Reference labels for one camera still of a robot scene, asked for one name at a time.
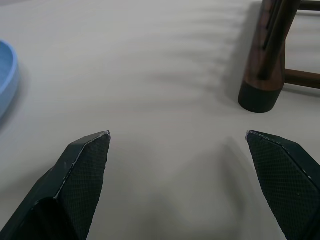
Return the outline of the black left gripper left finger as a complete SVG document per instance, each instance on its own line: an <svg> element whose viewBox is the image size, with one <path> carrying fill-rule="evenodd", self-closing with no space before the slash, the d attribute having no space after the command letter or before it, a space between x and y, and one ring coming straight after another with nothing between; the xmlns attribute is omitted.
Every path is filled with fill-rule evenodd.
<svg viewBox="0 0 320 240"><path fill-rule="evenodd" d="M85 240L101 196L111 134L70 143L0 232L2 240Z"/></svg>

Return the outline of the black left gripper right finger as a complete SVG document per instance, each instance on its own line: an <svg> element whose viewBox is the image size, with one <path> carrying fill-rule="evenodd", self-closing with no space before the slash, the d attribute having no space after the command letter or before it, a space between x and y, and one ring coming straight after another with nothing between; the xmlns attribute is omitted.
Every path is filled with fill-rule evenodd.
<svg viewBox="0 0 320 240"><path fill-rule="evenodd" d="M320 238L320 165L296 142L249 130L262 193L288 240Z"/></svg>

